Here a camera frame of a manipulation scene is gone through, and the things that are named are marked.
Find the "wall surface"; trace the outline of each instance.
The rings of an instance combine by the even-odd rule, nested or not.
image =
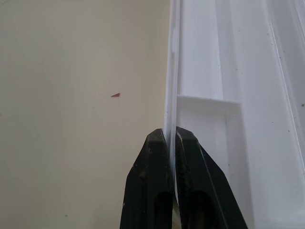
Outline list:
[[[163,126],[169,5],[1,0],[0,228],[119,228]]]

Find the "red speck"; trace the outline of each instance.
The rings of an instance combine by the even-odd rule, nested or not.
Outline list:
[[[117,94],[114,94],[112,95],[111,97],[120,97],[121,93],[117,93]]]

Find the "white plastic panel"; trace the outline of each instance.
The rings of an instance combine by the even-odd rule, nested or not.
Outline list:
[[[302,9],[303,0],[181,2],[172,112],[224,171],[250,229],[305,228]]]
[[[168,36],[166,92],[164,113],[164,137],[170,146],[171,172],[175,176],[175,132],[177,104],[177,75],[179,61],[180,0],[171,0],[170,24]]]

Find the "beige wall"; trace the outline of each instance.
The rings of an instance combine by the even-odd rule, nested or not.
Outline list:
[[[129,169],[163,126],[168,14],[169,0],[2,0],[0,228],[119,228]]]

